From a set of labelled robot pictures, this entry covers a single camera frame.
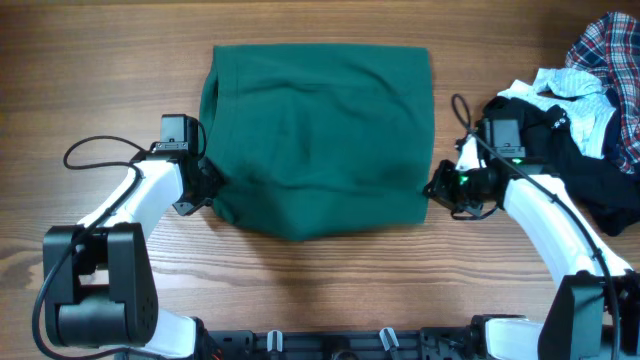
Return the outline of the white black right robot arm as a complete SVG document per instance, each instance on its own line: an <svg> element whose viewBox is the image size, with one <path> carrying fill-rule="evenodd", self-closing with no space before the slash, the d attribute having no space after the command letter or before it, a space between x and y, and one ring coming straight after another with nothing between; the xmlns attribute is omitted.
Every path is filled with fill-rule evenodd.
<svg viewBox="0 0 640 360"><path fill-rule="evenodd" d="M481 315L471 352L484 359L636 359L639 274L612 251L569 199L562 181L511 165L460 171L440 162L424 194L456 220L488 217L495 202L525 232L556 286L542 323Z"/></svg>

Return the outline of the green cloth garment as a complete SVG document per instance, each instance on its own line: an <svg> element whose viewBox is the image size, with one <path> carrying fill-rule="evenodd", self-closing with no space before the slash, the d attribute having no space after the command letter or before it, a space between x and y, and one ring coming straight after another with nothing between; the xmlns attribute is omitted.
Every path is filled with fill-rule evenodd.
<svg viewBox="0 0 640 360"><path fill-rule="evenodd" d="M213 209L231 225L304 241L426 218L435 111L424 48L217 46L199 118L224 179Z"/></svg>

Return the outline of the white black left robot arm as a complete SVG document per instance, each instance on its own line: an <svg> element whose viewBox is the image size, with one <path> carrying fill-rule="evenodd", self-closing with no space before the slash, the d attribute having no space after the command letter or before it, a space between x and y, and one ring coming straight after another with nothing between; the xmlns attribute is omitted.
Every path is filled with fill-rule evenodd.
<svg viewBox="0 0 640 360"><path fill-rule="evenodd" d="M191 151L139 152L124 166L99 208L45 234L33 338L52 359L56 347L87 348L91 359L219 359L200 319L161 309L146 240L168 208L188 216L211 205L222 177Z"/></svg>

